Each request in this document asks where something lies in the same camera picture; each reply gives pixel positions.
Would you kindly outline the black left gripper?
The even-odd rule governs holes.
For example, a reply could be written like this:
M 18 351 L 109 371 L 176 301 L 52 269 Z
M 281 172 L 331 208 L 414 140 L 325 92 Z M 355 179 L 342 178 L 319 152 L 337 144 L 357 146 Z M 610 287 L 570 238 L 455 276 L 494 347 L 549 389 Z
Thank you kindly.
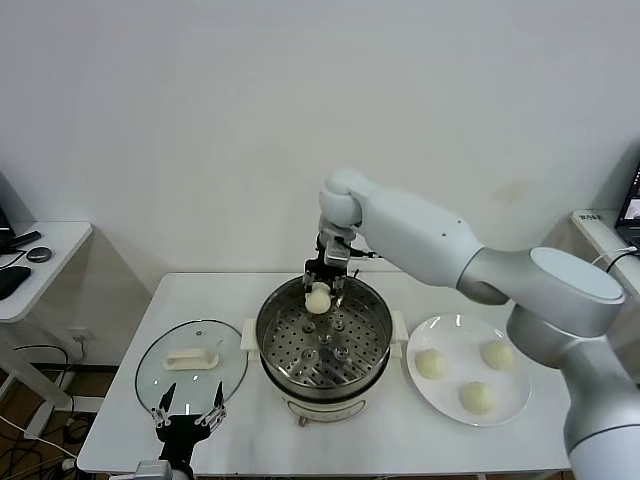
M 223 382 L 218 384 L 212 408 L 198 415 L 172 415 L 168 411 L 175 394 L 176 383 L 161 396 L 157 407 L 151 409 L 156 427 L 156 436 L 163 444 L 160 460 L 166 460 L 172 469 L 190 469 L 195 446 L 210 436 L 226 418 Z

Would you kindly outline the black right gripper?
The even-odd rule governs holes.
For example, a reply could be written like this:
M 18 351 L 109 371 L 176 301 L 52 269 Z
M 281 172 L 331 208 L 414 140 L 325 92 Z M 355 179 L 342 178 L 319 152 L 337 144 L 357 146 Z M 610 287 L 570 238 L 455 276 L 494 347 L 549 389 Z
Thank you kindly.
M 336 306 L 341 306 L 344 300 L 344 285 L 347 270 L 341 266 L 331 266 L 324 263 L 322 258 L 309 259 L 304 265 L 303 286 L 305 295 L 312 292 L 315 282 L 331 284 L 331 298 Z

